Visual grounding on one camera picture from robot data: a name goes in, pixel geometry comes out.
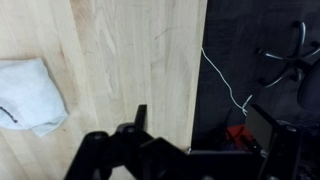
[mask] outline office chair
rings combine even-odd
[[[302,53],[302,47],[304,45],[306,36],[306,25],[304,22],[295,22],[295,27],[300,29],[299,39],[296,48],[290,56],[280,56],[264,49],[259,49],[258,53],[262,56],[266,56],[275,60],[284,61],[286,63],[285,68],[272,80],[266,81],[265,79],[260,80],[260,84],[265,88],[274,86],[281,81],[285,76],[290,75],[289,72],[294,70],[294,74],[290,75],[294,81],[301,81],[302,75],[305,77],[300,85],[298,92],[298,103],[299,105],[309,111],[320,110],[320,60],[315,64],[311,65],[305,60],[316,55],[320,51],[320,43],[313,42],[311,45],[314,47],[313,50]]]

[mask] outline wood grain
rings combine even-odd
[[[139,104],[151,135],[189,146],[206,3],[0,0],[0,59],[43,58],[69,113],[43,138],[1,128],[1,179],[62,179],[86,133],[113,134]]]

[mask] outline black object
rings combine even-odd
[[[301,139],[298,129],[287,126],[275,129],[266,160],[249,153],[204,151],[186,155],[164,139],[154,139],[143,131],[146,108],[139,106],[135,119],[139,127],[135,123],[122,124],[111,137],[105,132],[87,134],[65,179],[109,179],[112,168],[121,165],[141,180],[293,179],[296,176]]]
[[[295,22],[295,26],[299,27],[299,39],[296,48],[290,56],[279,56],[274,53],[259,49],[258,53],[270,57],[276,60],[281,60],[286,63],[285,68],[271,81],[261,79],[260,83],[265,87],[269,88],[277,84],[286,75],[289,74],[290,70],[294,70],[294,75],[291,78],[295,81],[302,80],[302,74],[305,74],[305,78],[300,86],[298,93],[298,103],[305,110],[318,111],[320,110],[320,60],[314,65],[310,65],[304,60],[316,55],[320,51],[320,43],[313,42],[311,45],[314,49],[310,52],[301,53],[301,49],[304,45],[306,36],[306,26],[304,22]]]

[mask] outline white cloth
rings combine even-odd
[[[39,137],[59,127],[68,116],[40,58],[0,60],[0,108],[0,126],[32,129]]]

